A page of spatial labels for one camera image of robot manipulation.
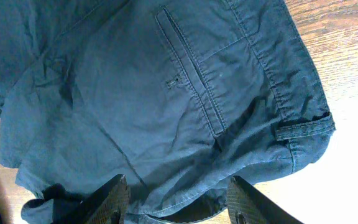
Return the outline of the navy blue shorts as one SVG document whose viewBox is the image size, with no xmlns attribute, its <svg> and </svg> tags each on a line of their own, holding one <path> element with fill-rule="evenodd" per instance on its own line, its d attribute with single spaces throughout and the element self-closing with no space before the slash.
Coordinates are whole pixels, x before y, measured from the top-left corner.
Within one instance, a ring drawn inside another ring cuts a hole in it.
<svg viewBox="0 0 358 224">
<path fill-rule="evenodd" d="M 193 223 L 290 175 L 335 124 L 279 0 L 0 0 L 0 164 L 64 216 L 115 175 L 128 223 Z"/>
</svg>

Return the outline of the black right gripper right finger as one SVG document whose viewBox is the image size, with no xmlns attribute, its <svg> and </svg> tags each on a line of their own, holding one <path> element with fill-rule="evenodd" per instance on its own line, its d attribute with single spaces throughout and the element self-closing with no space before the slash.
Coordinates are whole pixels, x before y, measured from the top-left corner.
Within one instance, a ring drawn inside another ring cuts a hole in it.
<svg viewBox="0 0 358 224">
<path fill-rule="evenodd" d="M 302 224 L 238 175 L 227 187 L 227 209 L 232 224 Z"/>
</svg>

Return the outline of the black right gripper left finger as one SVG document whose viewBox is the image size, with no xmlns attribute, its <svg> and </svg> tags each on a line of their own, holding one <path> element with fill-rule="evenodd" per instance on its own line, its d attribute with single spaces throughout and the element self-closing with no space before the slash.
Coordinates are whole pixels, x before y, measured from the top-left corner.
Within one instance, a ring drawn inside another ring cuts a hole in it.
<svg viewBox="0 0 358 224">
<path fill-rule="evenodd" d="M 116 175 L 53 224 L 124 224 L 129 205 L 125 175 Z"/>
</svg>

